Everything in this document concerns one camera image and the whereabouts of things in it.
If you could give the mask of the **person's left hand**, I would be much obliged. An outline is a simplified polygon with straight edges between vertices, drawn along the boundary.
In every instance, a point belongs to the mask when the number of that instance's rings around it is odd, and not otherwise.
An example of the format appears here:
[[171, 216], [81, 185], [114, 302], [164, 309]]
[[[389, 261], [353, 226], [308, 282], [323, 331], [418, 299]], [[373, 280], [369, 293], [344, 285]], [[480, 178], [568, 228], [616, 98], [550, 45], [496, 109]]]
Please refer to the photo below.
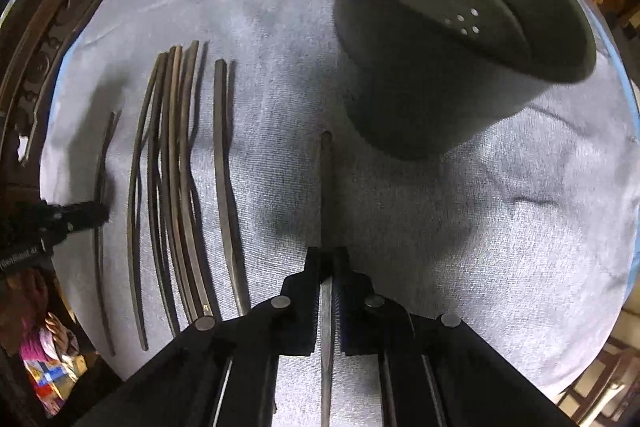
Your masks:
[[70, 361], [79, 352], [60, 307], [51, 273], [29, 268], [1, 280], [1, 347], [27, 362]]

